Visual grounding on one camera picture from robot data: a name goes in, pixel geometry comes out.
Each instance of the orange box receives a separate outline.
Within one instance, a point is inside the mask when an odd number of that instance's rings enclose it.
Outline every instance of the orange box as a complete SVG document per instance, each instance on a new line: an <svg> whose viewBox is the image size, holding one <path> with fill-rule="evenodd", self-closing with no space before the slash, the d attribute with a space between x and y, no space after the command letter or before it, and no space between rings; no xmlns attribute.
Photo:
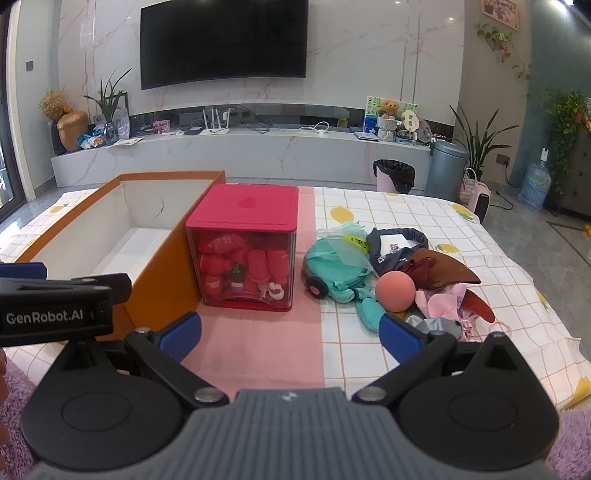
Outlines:
<svg viewBox="0 0 591 480"><path fill-rule="evenodd" d="M222 171L120 175L73 207L17 259L43 262L48 278L127 273L132 294L113 308L121 339L137 327L159 330L197 308L199 286L185 222Z"/></svg>

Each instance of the white cable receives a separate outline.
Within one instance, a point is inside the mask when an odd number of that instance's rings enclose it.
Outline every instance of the white cable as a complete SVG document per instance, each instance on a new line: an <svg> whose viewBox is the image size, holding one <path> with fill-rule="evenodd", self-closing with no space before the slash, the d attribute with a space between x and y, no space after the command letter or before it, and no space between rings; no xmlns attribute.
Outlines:
<svg viewBox="0 0 591 480"><path fill-rule="evenodd" d="M326 128L318 128L319 125L326 125ZM328 122L318 122L313 127L308 127L308 126L300 127L300 130L312 130L319 135L324 135L329 129L330 129L330 125Z"/></svg>

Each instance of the person's hand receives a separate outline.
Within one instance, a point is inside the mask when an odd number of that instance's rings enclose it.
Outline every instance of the person's hand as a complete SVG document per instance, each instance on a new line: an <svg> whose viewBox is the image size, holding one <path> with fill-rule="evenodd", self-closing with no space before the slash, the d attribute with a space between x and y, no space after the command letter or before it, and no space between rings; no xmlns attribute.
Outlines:
<svg viewBox="0 0 591 480"><path fill-rule="evenodd" d="M0 348L0 404L8 398L8 386L4 375L6 375L6 352ZM9 440L8 427L0 423L0 445L7 445ZM0 455L0 469L4 469L5 466L4 458Z"/></svg>

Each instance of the teddy bear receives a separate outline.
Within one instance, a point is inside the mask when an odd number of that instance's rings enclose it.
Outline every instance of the teddy bear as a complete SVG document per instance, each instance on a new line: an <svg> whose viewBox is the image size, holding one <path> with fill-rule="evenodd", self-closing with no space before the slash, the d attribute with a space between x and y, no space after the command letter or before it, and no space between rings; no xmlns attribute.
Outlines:
<svg viewBox="0 0 591 480"><path fill-rule="evenodd" d="M381 115L382 118L395 118L398 110L400 109L400 104L394 100L384 99L382 100L382 105L378 110L378 115Z"/></svg>

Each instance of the teal wall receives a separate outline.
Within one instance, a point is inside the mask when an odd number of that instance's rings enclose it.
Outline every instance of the teal wall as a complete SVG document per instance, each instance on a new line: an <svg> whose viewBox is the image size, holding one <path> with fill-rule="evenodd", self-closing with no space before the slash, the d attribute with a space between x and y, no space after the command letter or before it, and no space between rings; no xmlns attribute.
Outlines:
<svg viewBox="0 0 591 480"><path fill-rule="evenodd" d="M550 87L591 96L591 29L561 0L530 0L530 14L531 97L511 171L510 181L516 186L548 147L550 116L540 105L539 92Z"/></svg>

